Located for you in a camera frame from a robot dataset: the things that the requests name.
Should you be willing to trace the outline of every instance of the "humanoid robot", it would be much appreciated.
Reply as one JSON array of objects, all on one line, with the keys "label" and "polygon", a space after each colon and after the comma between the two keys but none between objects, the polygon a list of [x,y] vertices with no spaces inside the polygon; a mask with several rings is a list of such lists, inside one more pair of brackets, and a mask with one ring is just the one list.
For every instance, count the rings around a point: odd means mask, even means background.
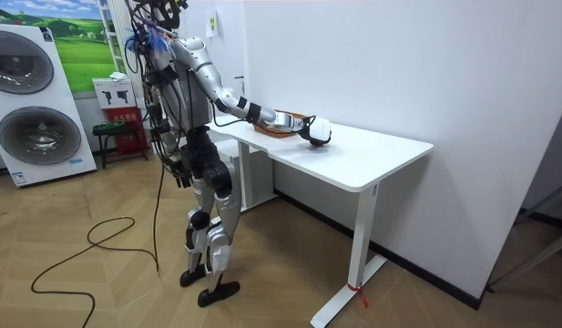
[{"label": "humanoid robot", "polygon": [[[214,105],[274,133],[297,133],[314,147],[330,141],[330,123],[262,107],[223,87],[204,42],[198,37],[179,38],[173,31],[179,27],[180,8],[188,6],[185,0],[136,0],[135,8],[126,3],[135,32],[127,46],[137,54],[152,133],[161,140],[156,151],[178,185],[193,188],[199,204],[188,214],[189,262],[179,283],[187,287],[207,276],[208,289],[198,297],[198,305],[205,307],[240,290],[238,282],[221,282],[240,218],[241,193],[238,173],[220,160],[208,136],[206,125],[215,115]],[[182,136],[187,144],[180,147]],[[219,216],[210,220],[214,203]]]}]

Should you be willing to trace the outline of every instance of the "baseboard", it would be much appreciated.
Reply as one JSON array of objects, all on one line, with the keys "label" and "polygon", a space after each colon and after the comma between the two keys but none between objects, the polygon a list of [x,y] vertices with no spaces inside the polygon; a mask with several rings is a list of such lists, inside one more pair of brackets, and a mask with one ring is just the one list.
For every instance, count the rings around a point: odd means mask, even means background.
[{"label": "baseboard", "polygon": [[[107,154],[116,153],[117,151],[118,151],[118,150],[117,150],[116,148],[107,149]],[[92,156],[100,156],[100,150],[93,151],[93,152],[92,152]]]},{"label": "baseboard", "polygon": [[[518,214],[523,214],[524,212],[526,212],[526,209],[522,208],[519,210]],[[533,212],[528,216],[528,218],[562,229],[562,219],[555,218],[551,215]]]},{"label": "baseboard", "polygon": [[[332,220],[331,218],[321,214],[317,210],[314,210],[309,206],[299,202],[298,200],[291,198],[290,196],[282,193],[281,191],[275,189],[274,193],[276,193],[281,198],[283,198],[290,204],[294,205],[295,207],[310,214],[315,219],[320,220],[321,222],[329,225],[330,227],[336,229],[337,231],[343,233],[344,235],[353,238],[353,231],[345,227],[341,223]],[[429,271],[421,268],[420,266],[412,263],[411,261],[406,260],[404,257],[394,253],[393,251],[389,251],[388,249],[384,248],[384,246],[381,246],[373,241],[370,241],[370,250],[375,251],[376,253],[386,258],[388,261],[394,262],[396,265],[404,268],[405,270],[409,271],[410,273],[417,276],[418,278],[432,284],[434,287],[453,296],[459,302],[462,302],[475,310],[479,310],[479,307],[481,306],[481,301],[483,300],[483,295],[481,295],[480,298],[476,298],[473,295],[469,294],[468,292],[465,292],[462,289],[454,286],[452,283],[434,275],[433,273],[430,273]]]},{"label": "baseboard", "polygon": [[0,175],[9,174],[9,170],[7,168],[0,169]]}]

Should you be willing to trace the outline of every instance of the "dryer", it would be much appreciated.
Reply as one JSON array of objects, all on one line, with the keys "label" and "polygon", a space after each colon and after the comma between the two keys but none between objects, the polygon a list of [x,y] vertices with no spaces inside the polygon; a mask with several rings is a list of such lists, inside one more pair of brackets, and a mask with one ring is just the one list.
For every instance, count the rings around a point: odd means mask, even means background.
[{"label": "dryer", "polygon": [[0,24],[0,154],[18,187],[97,169],[47,28]]}]

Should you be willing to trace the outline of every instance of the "red wire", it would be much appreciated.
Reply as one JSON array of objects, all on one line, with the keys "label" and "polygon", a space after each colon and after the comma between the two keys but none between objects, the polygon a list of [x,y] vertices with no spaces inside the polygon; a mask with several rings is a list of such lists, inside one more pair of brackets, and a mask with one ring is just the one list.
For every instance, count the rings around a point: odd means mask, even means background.
[{"label": "red wire", "polygon": [[370,303],[368,302],[368,299],[363,294],[362,286],[353,287],[348,283],[347,287],[349,287],[352,292],[360,292],[360,298],[362,299],[363,306],[365,306],[366,309],[368,308],[368,306],[370,306]]}]

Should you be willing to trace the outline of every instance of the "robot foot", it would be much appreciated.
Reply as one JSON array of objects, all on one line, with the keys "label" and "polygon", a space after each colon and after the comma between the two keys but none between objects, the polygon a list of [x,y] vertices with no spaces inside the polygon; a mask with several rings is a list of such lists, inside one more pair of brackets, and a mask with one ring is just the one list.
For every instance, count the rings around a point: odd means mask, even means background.
[{"label": "robot foot", "polygon": [[208,290],[202,291],[198,295],[198,306],[206,307],[217,301],[225,300],[240,290],[239,282],[226,282],[221,283],[216,287],[213,293],[209,293]]},{"label": "robot foot", "polygon": [[192,283],[200,280],[201,278],[206,276],[206,271],[204,270],[203,265],[198,265],[196,270],[192,273],[189,273],[189,270],[183,272],[181,277],[179,277],[179,285],[181,287],[188,287]]}]

